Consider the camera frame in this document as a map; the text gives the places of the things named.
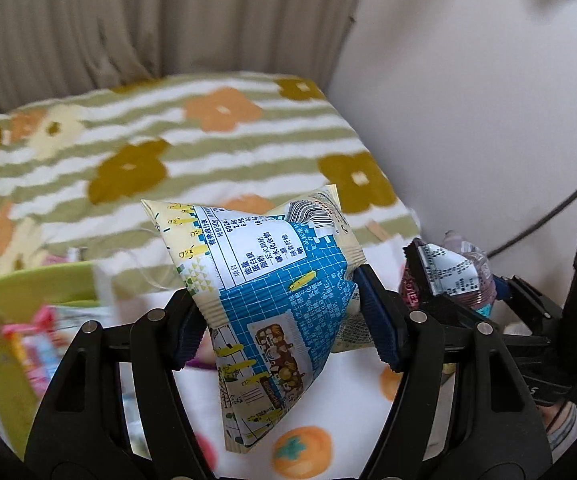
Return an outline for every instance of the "beige curtain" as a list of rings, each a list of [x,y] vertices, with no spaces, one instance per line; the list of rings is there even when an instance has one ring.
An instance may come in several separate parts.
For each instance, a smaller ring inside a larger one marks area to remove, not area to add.
[[[0,110],[183,72],[325,87],[357,0],[0,0]]]

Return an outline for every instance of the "snack package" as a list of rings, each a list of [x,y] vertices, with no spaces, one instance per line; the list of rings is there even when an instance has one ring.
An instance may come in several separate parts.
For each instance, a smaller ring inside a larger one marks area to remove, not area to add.
[[[89,319],[96,319],[105,327],[116,324],[114,311],[109,306],[74,308],[44,305],[30,324],[2,327],[2,335],[11,341],[12,351],[22,364],[38,399],[44,397],[66,350]]]
[[[352,281],[364,253],[334,186],[269,216],[142,204],[210,329],[226,449],[248,452],[313,383],[332,348],[371,344]]]

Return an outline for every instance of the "white wall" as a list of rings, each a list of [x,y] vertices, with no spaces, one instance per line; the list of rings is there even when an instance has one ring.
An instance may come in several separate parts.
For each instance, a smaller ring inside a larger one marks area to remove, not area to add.
[[[577,187],[577,0],[361,0],[329,87],[428,240],[485,249]],[[577,203],[493,260],[563,301]]]

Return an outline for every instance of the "striped blanket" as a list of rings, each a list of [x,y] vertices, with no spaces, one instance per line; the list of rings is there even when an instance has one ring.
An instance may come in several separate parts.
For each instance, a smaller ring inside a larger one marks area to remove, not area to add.
[[[309,80],[183,75],[33,103],[0,114],[0,274],[83,248],[131,293],[167,272],[162,285],[179,286],[141,198],[262,214],[328,182],[361,244],[379,241],[371,221],[417,235],[357,134]]]

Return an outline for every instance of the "snack wrapper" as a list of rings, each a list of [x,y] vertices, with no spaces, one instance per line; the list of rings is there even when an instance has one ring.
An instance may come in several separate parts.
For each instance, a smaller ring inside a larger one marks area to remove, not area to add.
[[[7,324],[2,327],[2,335],[11,341],[12,351],[22,364],[38,399],[44,397],[66,350],[80,327],[89,319],[96,319],[103,326],[116,324],[114,310],[110,306],[75,308],[44,305],[30,324]]]
[[[488,317],[497,291],[486,253],[454,231],[446,233],[442,246],[416,238],[409,246],[416,250],[433,296],[448,294],[458,303]],[[410,308],[418,308],[420,283],[408,264],[399,293]]]
[[[142,205],[210,329],[226,449],[248,452],[313,383],[332,350],[371,344],[352,281],[364,253],[334,186],[267,216]]]

